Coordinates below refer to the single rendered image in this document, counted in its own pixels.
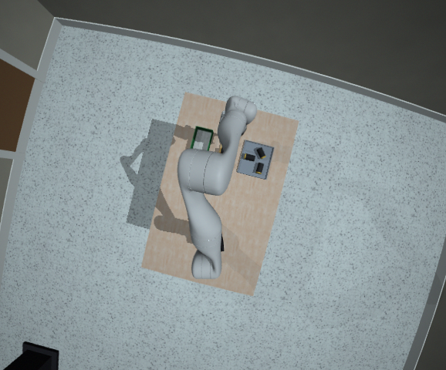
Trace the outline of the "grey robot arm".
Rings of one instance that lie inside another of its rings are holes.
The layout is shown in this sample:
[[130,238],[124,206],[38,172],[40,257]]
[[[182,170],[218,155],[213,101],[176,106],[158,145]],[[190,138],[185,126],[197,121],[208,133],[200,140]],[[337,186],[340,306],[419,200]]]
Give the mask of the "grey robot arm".
[[191,265],[196,279],[215,279],[221,274],[221,219],[204,193],[220,196],[228,188],[242,132],[256,114],[253,102],[231,96],[218,125],[224,152],[186,149],[179,157],[177,177],[188,213],[191,241],[197,248]]

